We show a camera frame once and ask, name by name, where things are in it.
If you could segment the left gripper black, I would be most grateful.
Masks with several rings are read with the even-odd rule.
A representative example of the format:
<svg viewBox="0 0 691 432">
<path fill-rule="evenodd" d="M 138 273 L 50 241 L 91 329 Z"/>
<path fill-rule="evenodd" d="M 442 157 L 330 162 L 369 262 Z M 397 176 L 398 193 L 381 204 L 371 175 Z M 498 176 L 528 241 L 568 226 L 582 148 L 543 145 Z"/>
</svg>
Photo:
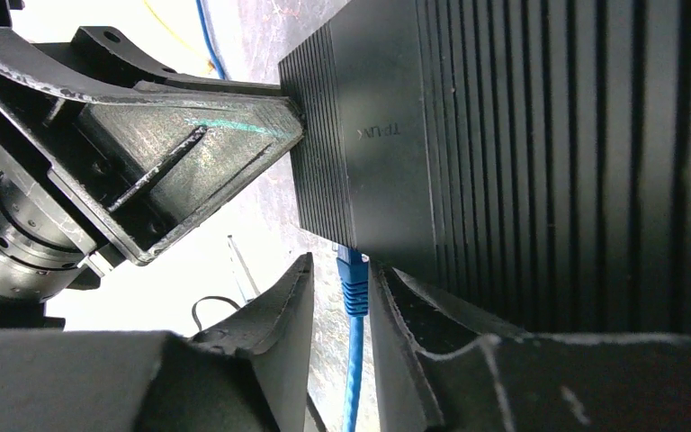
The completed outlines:
<svg viewBox="0 0 691 432">
<path fill-rule="evenodd" d="M 35 44 L 0 27 L 0 329 L 64 328 L 48 302 L 102 285 L 84 251 L 111 245 L 151 263 L 304 133 L 283 94 L 111 85 Z M 62 210 L 69 233 L 19 171 Z"/>
</svg>

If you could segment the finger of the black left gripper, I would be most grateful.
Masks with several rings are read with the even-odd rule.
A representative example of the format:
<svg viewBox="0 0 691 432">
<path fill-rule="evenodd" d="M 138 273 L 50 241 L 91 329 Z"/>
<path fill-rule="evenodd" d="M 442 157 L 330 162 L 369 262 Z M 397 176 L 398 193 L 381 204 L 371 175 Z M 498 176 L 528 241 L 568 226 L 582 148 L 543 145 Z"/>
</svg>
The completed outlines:
<svg viewBox="0 0 691 432">
<path fill-rule="evenodd" d="M 69 42 L 36 43 L 35 47 L 76 72 L 114 86 L 132 88 L 145 81 L 190 91 L 255 96 L 283 94 L 278 85 L 179 73 L 109 26 L 81 26 Z"/>
</svg>

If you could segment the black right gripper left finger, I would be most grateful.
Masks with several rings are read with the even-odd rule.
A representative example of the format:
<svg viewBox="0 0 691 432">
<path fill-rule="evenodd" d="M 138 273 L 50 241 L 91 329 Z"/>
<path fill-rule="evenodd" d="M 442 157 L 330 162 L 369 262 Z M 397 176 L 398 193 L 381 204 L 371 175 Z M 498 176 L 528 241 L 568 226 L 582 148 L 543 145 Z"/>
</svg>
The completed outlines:
<svg viewBox="0 0 691 432">
<path fill-rule="evenodd" d="M 0 431 L 301 431 L 314 263 L 192 337 L 0 330 Z"/>
</svg>

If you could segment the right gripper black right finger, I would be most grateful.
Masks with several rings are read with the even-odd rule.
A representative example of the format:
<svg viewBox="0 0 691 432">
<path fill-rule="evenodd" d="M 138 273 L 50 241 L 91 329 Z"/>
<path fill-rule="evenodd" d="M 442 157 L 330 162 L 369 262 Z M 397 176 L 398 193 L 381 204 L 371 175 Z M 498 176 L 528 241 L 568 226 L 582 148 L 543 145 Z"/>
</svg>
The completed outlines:
<svg viewBox="0 0 691 432">
<path fill-rule="evenodd" d="M 384 431 L 691 431 L 691 337 L 531 333 L 386 265 L 369 303 Z"/>
</svg>

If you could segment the black network switch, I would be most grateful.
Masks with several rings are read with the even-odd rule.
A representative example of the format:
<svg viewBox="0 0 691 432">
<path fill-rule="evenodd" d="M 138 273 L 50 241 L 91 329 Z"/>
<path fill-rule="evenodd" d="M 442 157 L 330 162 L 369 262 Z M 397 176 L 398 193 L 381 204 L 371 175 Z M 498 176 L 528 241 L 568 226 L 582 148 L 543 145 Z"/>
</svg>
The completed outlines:
<svg viewBox="0 0 691 432">
<path fill-rule="evenodd" d="M 303 229 L 532 332 L 691 337 L 691 1 L 351 1 L 279 73 Z"/>
</svg>

